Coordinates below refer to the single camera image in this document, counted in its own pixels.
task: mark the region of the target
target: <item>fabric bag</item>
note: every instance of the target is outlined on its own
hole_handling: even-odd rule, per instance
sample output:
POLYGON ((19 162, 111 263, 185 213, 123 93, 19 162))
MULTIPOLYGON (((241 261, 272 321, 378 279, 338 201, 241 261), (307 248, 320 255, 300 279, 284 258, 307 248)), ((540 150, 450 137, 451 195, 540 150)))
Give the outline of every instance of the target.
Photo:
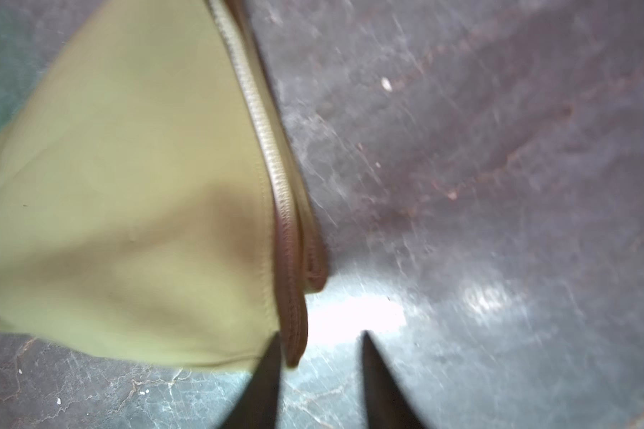
POLYGON ((326 261, 239 3, 110 0, 0 133, 0 331, 254 366, 326 261))

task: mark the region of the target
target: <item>gray floor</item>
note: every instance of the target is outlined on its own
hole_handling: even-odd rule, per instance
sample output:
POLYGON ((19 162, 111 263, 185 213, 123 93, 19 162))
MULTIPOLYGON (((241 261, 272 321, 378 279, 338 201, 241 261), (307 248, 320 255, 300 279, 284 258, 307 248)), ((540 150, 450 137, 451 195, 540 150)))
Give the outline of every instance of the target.
MULTIPOLYGON (((0 1, 0 126, 94 9, 0 1)), ((644 429, 644 0, 264 0, 332 256, 282 428, 357 428, 374 330, 438 428, 644 429)), ((210 428, 244 374, 0 336, 0 428, 210 428)))

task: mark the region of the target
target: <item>scratched surface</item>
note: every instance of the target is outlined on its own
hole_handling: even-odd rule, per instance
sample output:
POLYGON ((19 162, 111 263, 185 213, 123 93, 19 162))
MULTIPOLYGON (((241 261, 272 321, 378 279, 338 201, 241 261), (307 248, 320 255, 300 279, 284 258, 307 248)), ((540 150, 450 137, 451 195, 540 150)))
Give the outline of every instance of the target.
MULTIPOLYGON (((94 9, 0 1, 0 126, 94 9)), ((335 271, 282 428, 357 428, 374 330, 439 428, 644 429, 644 0, 264 0, 335 271)), ((245 374, 0 336, 0 429, 210 428, 245 374)))

